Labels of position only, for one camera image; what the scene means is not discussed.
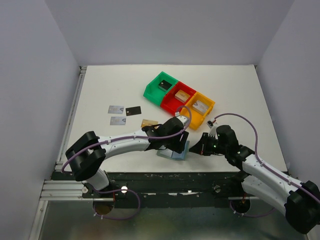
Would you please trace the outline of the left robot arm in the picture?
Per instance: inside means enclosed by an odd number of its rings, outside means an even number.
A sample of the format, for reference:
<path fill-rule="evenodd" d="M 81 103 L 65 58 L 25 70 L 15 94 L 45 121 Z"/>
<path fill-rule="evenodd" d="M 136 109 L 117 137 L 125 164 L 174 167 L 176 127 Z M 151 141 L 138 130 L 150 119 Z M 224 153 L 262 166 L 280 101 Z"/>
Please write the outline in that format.
<path fill-rule="evenodd" d="M 67 162 L 61 171 L 65 173 L 66 166 L 70 166 L 75 181 L 86 181 L 99 197 L 107 197 L 111 185 L 106 172 L 101 169 L 104 160 L 130 152 L 159 150 L 162 147 L 182 153 L 189 135 L 186 128 L 190 121 L 188 117 L 179 115 L 159 126 L 144 126 L 121 136 L 99 137 L 94 131 L 88 131 L 65 152 Z"/>

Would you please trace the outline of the grey-green card holder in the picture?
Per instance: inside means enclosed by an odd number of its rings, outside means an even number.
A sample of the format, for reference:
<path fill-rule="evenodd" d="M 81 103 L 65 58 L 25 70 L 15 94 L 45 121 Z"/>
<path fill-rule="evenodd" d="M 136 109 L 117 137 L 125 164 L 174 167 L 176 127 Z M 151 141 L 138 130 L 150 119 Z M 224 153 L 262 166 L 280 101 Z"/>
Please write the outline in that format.
<path fill-rule="evenodd" d="M 186 158 L 187 152 L 189 150 L 189 144 L 190 142 L 187 140 L 184 145 L 184 150 L 182 153 L 177 153 L 175 151 L 172 151 L 170 149 L 164 149 L 164 150 L 158 150 L 156 155 L 162 158 L 171 159 L 175 161 L 182 161 Z"/>

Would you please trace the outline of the tan gold credit card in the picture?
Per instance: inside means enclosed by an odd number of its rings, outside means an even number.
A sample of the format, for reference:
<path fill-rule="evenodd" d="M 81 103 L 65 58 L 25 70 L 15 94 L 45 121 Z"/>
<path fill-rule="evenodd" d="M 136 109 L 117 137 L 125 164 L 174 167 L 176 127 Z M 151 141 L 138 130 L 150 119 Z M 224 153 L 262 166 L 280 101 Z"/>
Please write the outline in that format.
<path fill-rule="evenodd" d="M 154 126 L 155 128 L 159 126 L 159 123 L 155 120 L 143 119 L 141 122 L 141 128 Z"/>

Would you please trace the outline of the silver VIP credit card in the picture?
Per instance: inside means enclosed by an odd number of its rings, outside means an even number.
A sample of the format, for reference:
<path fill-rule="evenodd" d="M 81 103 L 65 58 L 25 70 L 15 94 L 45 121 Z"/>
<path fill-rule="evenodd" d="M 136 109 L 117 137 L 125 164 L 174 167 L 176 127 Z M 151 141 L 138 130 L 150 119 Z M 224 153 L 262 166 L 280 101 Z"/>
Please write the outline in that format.
<path fill-rule="evenodd" d="M 123 114 L 124 106 L 121 105 L 110 105 L 108 108 L 108 114 Z"/>

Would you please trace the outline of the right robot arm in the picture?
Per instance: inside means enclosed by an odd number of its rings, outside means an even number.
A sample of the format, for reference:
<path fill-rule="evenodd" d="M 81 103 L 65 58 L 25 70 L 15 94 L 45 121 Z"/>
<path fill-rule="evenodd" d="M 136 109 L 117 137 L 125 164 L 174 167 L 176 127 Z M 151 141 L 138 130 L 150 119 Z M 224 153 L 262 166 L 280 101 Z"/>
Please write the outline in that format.
<path fill-rule="evenodd" d="M 320 190 L 315 183 L 301 182 L 258 159 L 252 149 L 239 144 L 229 125 L 214 126 L 212 131 L 203 133 L 189 151 L 202 156 L 223 155 L 238 168 L 243 179 L 230 183 L 234 195 L 247 193 L 265 201 L 301 234 L 309 233 L 320 223 Z"/>

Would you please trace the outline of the black credit card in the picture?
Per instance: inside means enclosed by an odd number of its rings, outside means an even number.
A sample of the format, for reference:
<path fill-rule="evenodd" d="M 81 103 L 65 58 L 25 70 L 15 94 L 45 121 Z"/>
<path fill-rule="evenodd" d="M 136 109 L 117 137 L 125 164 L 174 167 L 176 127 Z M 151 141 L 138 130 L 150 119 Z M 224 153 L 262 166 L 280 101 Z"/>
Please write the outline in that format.
<path fill-rule="evenodd" d="M 127 107 L 125 109 L 126 116 L 140 115 L 142 113 L 140 106 Z"/>

